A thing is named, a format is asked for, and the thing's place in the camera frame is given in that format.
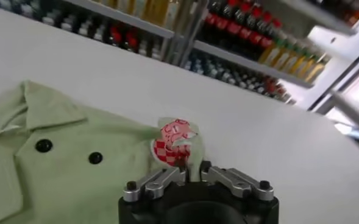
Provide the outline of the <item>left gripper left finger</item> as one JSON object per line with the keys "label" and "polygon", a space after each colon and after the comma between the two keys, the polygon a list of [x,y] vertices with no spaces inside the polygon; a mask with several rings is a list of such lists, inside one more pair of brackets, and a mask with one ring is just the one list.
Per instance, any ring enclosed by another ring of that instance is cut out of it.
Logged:
{"label": "left gripper left finger", "polygon": [[126,202],[139,201],[147,195],[153,200],[163,197],[165,189],[171,183],[185,182],[187,170],[179,167],[158,169],[137,181],[128,181],[123,190],[123,200]]}

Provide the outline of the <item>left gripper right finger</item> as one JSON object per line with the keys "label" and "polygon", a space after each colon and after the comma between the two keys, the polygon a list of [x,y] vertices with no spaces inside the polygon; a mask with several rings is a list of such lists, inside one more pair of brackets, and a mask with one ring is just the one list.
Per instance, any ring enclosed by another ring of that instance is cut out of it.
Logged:
{"label": "left gripper right finger", "polygon": [[212,166],[210,161],[203,161],[200,177],[204,182],[222,184],[237,198],[244,199],[251,195],[261,201],[274,199],[274,188],[269,181],[257,181],[234,168],[222,169]]}

